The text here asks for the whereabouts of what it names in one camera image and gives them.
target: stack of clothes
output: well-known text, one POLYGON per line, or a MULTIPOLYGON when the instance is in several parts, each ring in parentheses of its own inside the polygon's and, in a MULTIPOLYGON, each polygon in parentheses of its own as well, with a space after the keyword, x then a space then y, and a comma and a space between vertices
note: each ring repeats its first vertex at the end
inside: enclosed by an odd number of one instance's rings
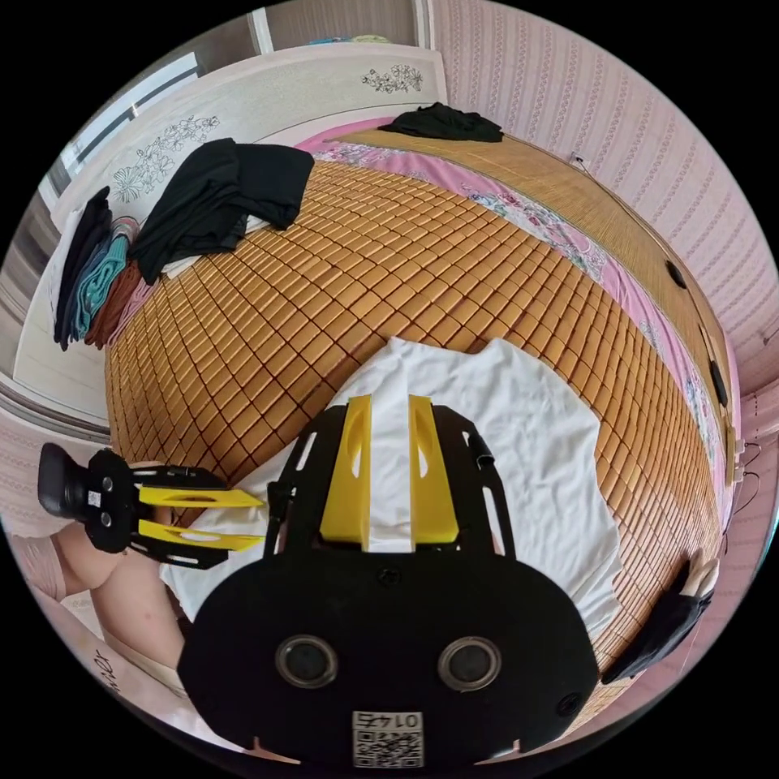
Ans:
POLYGON ((235 249, 248 231, 290 227, 314 160, 276 145, 203 144, 168 182, 143 227, 114 219, 104 187, 70 214, 49 260, 49 331, 64 351, 74 341, 112 345, 151 296, 204 254, 235 249))

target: sticker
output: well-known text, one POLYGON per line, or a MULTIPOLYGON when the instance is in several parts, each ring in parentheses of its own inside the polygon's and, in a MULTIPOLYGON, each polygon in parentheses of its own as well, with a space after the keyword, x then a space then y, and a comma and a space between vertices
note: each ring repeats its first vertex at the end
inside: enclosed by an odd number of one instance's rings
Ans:
POLYGON ((355 768, 422 768, 422 712, 353 712, 355 768))

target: fabric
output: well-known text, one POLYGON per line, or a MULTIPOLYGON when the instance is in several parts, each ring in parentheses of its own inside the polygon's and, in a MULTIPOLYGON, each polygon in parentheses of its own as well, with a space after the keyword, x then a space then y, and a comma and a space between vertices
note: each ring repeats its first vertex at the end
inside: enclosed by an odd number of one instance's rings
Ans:
POLYGON ((55 600, 62 600, 66 595, 65 576, 51 536, 6 538, 24 579, 55 600))
POLYGON ((78 281, 73 321, 73 338, 83 341, 95 314, 101 309, 114 279, 127 266, 127 249, 138 232, 138 222, 121 217, 111 226, 111 240, 105 254, 89 263, 78 281))
MULTIPOLYGON (((717 495, 720 524, 724 528, 730 517, 734 491, 725 484, 725 449, 721 444, 718 415, 709 402, 695 361, 674 326, 641 284, 614 256, 581 230, 540 203, 488 176, 433 155, 327 140, 333 135, 340 135, 344 129, 353 128, 365 129, 359 124, 336 128, 314 136, 302 148, 311 152, 317 160, 411 176, 470 198, 557 249, 614 298, 652 345, 682 392, 704 444, 717 495)), ((730 382, 730 397, 739 397, 738 372, 734 363, 731 363, 730 382)), ((739 430, 741 414, 737 406, 737 403, 733 404, 733 422, 739 430)))
POLYGON ((60 344, 63 350, 67 349, 67 337, 65 337, 63 345, 62 330, 67 329, 70 322, 65 317, 65 310, 68 304, 71 307, 73 305, 72 296, 75 282, 94 248, 110 234, 113 215, 108 207, 109 192, 108 187, 103 187, 87 201, 62 266, 62 281, 60 282, 54 319, 54 341, 60 344))
MULTIPOLYGON (((411 551, 408 395, 428 396, 472 420, 495 455, 517 558, 569 595, 591 637, 607 627, 619 609, 612 580, 621 563, 619 532, 598 489, 600 425, 554 371, 501 340, 465 355, 392 338, 331 405, 362 394, 372 395, 370 552, 411 551)), ((262 498, 292 446, 238 486, 262 498)), ((261 536, 265 511, 210 510, 193 527, 261 536)), ((497 518, 490 522, 499 539, 497 518)), ((262 549, 260 542, 207 571, 161 566, 161 577, 194 621, 208 594, 262 549)))
POLYGON ((476 113, 464 114, 443 103, 407 111, 379 129, 422 138, 482 140, 494 144, 503 140, 501 128, 495 122, 476 113))
POLYGON ((138 264, 128 262, 127 267, 111 282, 108 297, 92 320, 84 343, 88 346, 94 345, 98 349, 102 349, 108 343, 139 281, 138 264))
POLYGON ((71 306, 71 321, 70 321, 70 327, 68 329, 68 340, 69 341, 81 341, 83 340, 83 336, 80 334, 80 331, 85 325, 88 325, 92 316, 88 311, 88 305, 89 305, 89 299, 88 299, 88 292, 87 292, 87 283, 88 280, 94 275, 95 271, 99 271, 100 267, 102 267, 103 262, 105 261, 106 257, 108 256, 108 251, 111 247, 111 241, 110 239, 106 239, 102 243, 100 243, 96 248, 95 251, 92 253, 92 256, 89 257, 89 260, 87 261, 87 264, 82 269, 81 273, 79 274, 78 279, 76 279, 75 286, 74 286, 74 295, 73 295, 73 301, 71 306))
POLYGON ((68 344, 74 340, 75 316, 79 306, 79 288, 80 283, 84 280, 84 271, 88 272, 91 268, 96 267, 97 263, 105 257, 110 246, 109 236, 103 232, 102 227, 103 225, 101 224, 90 235, 90 239, 93 236, 97 237, 97 230, 99 230, 101 235, 100 241, 95 244, 89 257, 76 274, 65 302, 65 308, 62 311, 62 328, 59 334, 59 345, 62 351, 67 351, 68 344))
POLYGON ((187 697, 187 693, 184 691, 184 686, 181 683, 181 679, 179 679, 179 675, 176 673, 176 669, 169 668, 162 663, 157 663, 142 655, 140 652, 137 652, 132 647, 128 647, 105 628, 103 628, 103 637, 105 643, 115 652, 118 652, 122 657, 126 657, 134 666, 147 673, 152 679, 156 679, 158 682, 164 684, 174 695, 177 695, 179 698, 187 697))
POLYGON ((168 182, 132 248, 153 284, 169 263, 235 249, 247 216, 285 230, 300 212, 314 165, 307 152, 271 144, 202 144, 168 182))
MULTIPOLYGON (((246 233, 245 235, 249 235, 249 233, 253 233, 255 230, 261 230, 263 227, 269 226, 268 222, 265 222, 262 219, 258 219, 257 217, 249 217, 246 220, 246 233)), ((176 278, 177 276, 180 276, 187 268, 191 268, 197 260, 200 259, 202 255, 194 256, 194 257, 185 257, 183 260, 176 260, 175 262, 169 262, 163 269, 162 272, 168 277, 168 278, 176 278)))
POLYGON ((660 662, 690 634, 712 602, 717 566, 695 566, 685 562, 671 584, 655 604, 643 627, 625 651, 605 671, 603 684, 636 674, 660 662))
POLYGON ((79 226, 81 217, 84 215, 83 206, 76 211, 71 211, 65 220, 65 226, 59 238, 57 247, 49 258, 45 275, 48 278, 46 294, 49 299, 49 305, 46 308, 47 331, 51 338, 54 337, 54 325, 57 322, 57 304, 59 301, 59 288, 62 284, 62 271, 65 268, 65 260, 68 252, 71 250, 71 243, 75 235, 75 229, 79 226))
POLYGON ((125 327, 127 327, 127 322, 129 322, 130 319, 132 319, 132 317, 138 313, 143 304, 151 297, 156 286, 156 282, 149 286, 149 284, 147 284, 142 278, 138 281, 138 284, 133 290, 130 299, 127 301, 127 304, 122 310, 122 315, 119 317, 119 322, 116 325, 116 329, 108 338, 108 346, 113 346, 117 342, 119 336, 122 334, 122 331, 125 329, 125 327))

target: floral bedsheet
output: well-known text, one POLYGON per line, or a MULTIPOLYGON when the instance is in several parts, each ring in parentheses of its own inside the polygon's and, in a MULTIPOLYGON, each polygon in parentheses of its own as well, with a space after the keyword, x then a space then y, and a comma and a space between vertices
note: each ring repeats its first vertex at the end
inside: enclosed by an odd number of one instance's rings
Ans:
POLYGON ((318 160, 410 176, 474 200, 557 249, 608 292, 655 348, 686 399, 704 443, 724 527, 733 495, 725 487, 724 445, 705 385, 665 314, 618 260, 540 203, 453 162, 400 149, 328 140, 317 140, 307 149, 318 160))

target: bamboo mat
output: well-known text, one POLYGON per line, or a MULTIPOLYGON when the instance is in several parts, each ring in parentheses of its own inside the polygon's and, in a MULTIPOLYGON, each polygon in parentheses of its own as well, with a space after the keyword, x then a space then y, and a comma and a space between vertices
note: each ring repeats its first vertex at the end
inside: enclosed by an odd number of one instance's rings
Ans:
MULTIPOLYGON (((709 335, 717 364, 730 395, 730 364, 725 336, 704 293, 674 250, 627 204, 621 207, 581 170, 553 154, 524 141, 505 137, 500 144, 476 141, 414 138, 395 132, 365 130, 337 140, 382 148, 397 148, 432 154, 489 176, 511 189, 537 200, 590 236, 614 256, 644 287, 677 330, 697 365, 708 390, 712 408, 719 416, 719 402, 709 372, 706 344, 699 321, 709 335), (666 255, 641 226, 645 225, 665 247, 673 262, 685 272, 685 279, 701 314, 698 318, 687 291, 680 289, 665 269, 666 255)), ((721 421, 723 446, 727 447, 727 420, 721 421)))
MULTIPOLYGON (((235 483, 293 441, 391 336, 470 353, 505 338, 598 415, 597 473, 624 566, 622 611, 595 645, 603 669, 683 558, 717 549, 704 447, 620 307, 550 246, 467 198, 317 162, 289 230, 259 230, 166 279, 110 349, 114 447, 131 462, 199 465, 235 483)), ((599 687, 578 722, 622 688, 599 687)))

